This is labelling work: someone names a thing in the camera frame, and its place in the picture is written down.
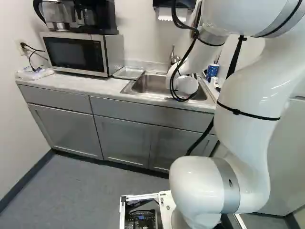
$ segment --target countertop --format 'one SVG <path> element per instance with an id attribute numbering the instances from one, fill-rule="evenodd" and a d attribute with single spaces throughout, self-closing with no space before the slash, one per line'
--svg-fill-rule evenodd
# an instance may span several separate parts
<path id="1" fill-rule="evenodd" d="M 152 97 L 148 98 L 139 95 L 122 94 L 120 92 L 129 83 L 129 80 L 116 79 L 112 77 L 97 78 L 55 73 L 35 81 L 26 81 L 20 78 L 16 78 L 16 83 L 62 92 L 70 92 L 100 98 L 151 104 L 199 112 L 214 113 L 216 108 L 216 103 L 211 102 L 213 99 L 210 99 L 209 102 L 202 101 L 201 103 L 194 103 L 193 101 L 177 102 L 170 99 Z M 207 87 L 205 88 L 205 92 L 207 96 L 213 98 L 213 96 L 210 95 Z"/>

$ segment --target power cord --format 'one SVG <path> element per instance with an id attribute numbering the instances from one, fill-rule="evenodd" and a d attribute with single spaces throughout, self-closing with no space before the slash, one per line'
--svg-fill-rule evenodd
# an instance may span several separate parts
<path id="1" fill-rule="evenodd" d="M 181 98 L 177 95 L 176 93 L 176 90 L 174 89 L 174 85 L 173 85 L 173 82 L 174 82 L 174 78 L 176 76 L 177 73 L 180 74 L 179 72 L 179 69 L 180 67 L 184 64 L 184 61 L 186 60 L 186 58 L 188 57 L 188 55 L 190 54 L 190 52 L 192 51 L 194 45 L 195 45 L 195 42 L 196 40 L 198 39 L 198 35 L 199 35 L 199 30 L 195 27 L 192 27 L 192 26 L 188 26 L 186 24 L 184 24 L 182 21 L 180 21 L 180 19 L 178 18 L 177 16 L 177 13 L 176 13 L 176 3 L 177 3 L 177 0 L 172 0 L 172 18 L 173 18 L 173 22 L 174 24 L 180 28 L 180 29 L 189 29 L 189 30 L 192 30 L 194 31 L 194 39 L 193 39 L 193 42 L 191 43 L 190 47 L 188 48 L 187 52 L 185 53 L 185 55 L 183 56 L 183 58 L 181 59 L 181 61 L 179 62 L 179 64 L 177 65 L 177 67 L 175 68 L 174 72 L 172 73 L 171 75 L 171 78 L 170 78 L 170 92 L 171 92 L 171 95 L 172 97 L 178 101 L 178 102 L 185 102 L 189 99 L 192 99 L 196 94 L 197 92 L 191 94 L 189 97 L 187 98 Z"/>
<path id="2" fill-rule="evenodd" d="M 31 64 L 31 57 L 32 57 L 32 55 L 35 54 L 36 52 L 45 52 L 45 51 L 44 51 L 44 50 L 39 50 L 39 49 L 34 49 L 33 47 L 27 45 L 27 44 L 24 43 L 24 42 L 21 42 L 20 45 L 21 45 L 21 47 L 22 47 L 23 49 L 24 49 L 25 47 L 29 47 L 30 49 L 33 49 L 33 50 L 34 50 L 34 51 L 31 51 L 32 53 L 31 53 L 30 56 L 29 56 L 29 63 L 30 63 L 31 69 L 33 70 L 33 72 L 35 72 L 37 69 L 35 69 L 35 68 L 33 67 L 33 65 Z"/>
<path id="3" fill-rule="evenodd" d="M 234 55 L 232 57 L 230 66 L 229 66 L 229 70 L 228 70 L 226 79 L 228 79 L 235 72 L 238 57 L 239 57 L 239 53 L 240 53 L 240 50 L 242 48 L 242 44 L 245 41 L 247 41 L 247 38 L 245 38 L 242 35 L 238 38 L 238 43 L 237 43 Z M 209 132 L 211 131 L 213 126 L 214 126 L 214 117 L 212 118 L 211 122 L 209 123 L 209 125 L 208 125 L 207 129 L 204 131 L 204 133 L 187 150 L 187 152 L 185 154 L 186 156 L 189 156 L 192 153 L 192 151 L 205 139 L 205 137 L 209 134 Z"/>

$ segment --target kitchen sink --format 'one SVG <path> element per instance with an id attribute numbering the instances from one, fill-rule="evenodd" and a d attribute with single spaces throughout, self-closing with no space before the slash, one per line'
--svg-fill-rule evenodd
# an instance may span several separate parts
<path id="1" fill-rule="evenodd" d="M 166 77 L 167 76 L 164 74 L 145 72 L 137 79 L 137 81 L 130 81 L 123 88 L 121 93 L 172 99 L 170 90 L 165 86 Z M 191 100 L 205 101 L 208 99 L 208 97 L 203 90 L 203 82 L 201 79 L 198 79 L 198 82 L 199 88 L 197 94 Z M 182 92 L 176 92 L 176 94 L 182 98 L 189 96 Z"/>

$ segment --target wall outlet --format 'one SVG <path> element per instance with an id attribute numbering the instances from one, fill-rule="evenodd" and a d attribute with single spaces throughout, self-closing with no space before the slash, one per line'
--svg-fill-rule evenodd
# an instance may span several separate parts
<path id="1" fill-rule="evenodd" d="M 18 52 L 21 56 L 24 56 L 27 54 L 27 51 L 26 49 L 23 49 L 22 46 L 20 45 L 20 43 L 26 43 L 24 40 L 22 39 L 18 39 L 18 40 L 15 40 L 15 43 L 16 43 L 16 46 L 17 46 L 17 49 L 18 49 Z"/>

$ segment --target blue cup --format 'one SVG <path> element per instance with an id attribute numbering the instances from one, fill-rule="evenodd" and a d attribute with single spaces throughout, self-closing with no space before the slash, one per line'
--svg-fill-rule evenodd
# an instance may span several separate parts
<path id="1" fill-rule="evenodd" d="M 210 83 L 212 77 L 216 77 L 219 70 L 219 64 L 210 64 L 207 73 L 206 73 L 206 80 Z"/>

